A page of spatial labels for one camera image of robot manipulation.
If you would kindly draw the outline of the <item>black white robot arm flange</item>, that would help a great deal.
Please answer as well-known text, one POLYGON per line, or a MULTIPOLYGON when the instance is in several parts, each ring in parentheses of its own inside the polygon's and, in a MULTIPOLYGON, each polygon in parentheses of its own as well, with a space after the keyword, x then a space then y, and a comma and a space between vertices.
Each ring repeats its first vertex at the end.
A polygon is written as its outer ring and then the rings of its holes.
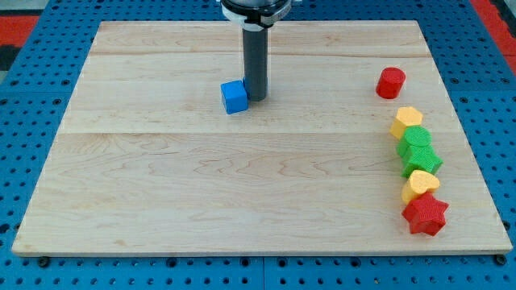
POLYGON ((269 29, 291 10, 291 0, 221 0, 223 15, 246 31, 269 29))

